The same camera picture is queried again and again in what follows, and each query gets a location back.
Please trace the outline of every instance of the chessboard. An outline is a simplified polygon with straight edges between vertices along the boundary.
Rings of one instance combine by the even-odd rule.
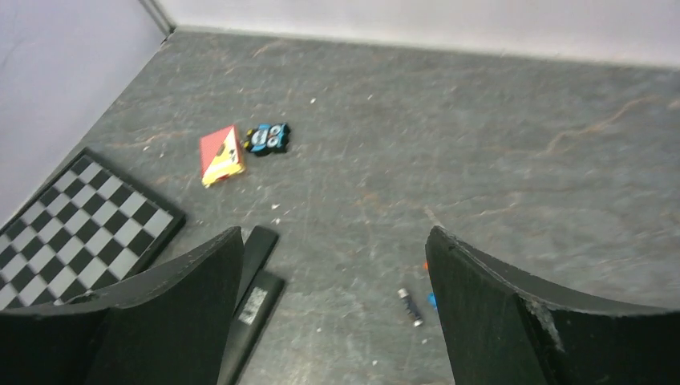
[[[137,274],[184,221],[86,148],[0,229],[0,310],[60,305]]]

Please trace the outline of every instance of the gray marble surface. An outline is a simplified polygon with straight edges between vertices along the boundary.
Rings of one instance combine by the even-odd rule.
[[[199,137],[285,120],[292,148],[205,189]],[[173,35],[80,144],[190,216],[159,260],[272,226],[289,280],[243,384],[449,384],[421,265],[433,225],[586,293],[680,307],[680,74]],[[408,324],[408,287],[426,324]]]

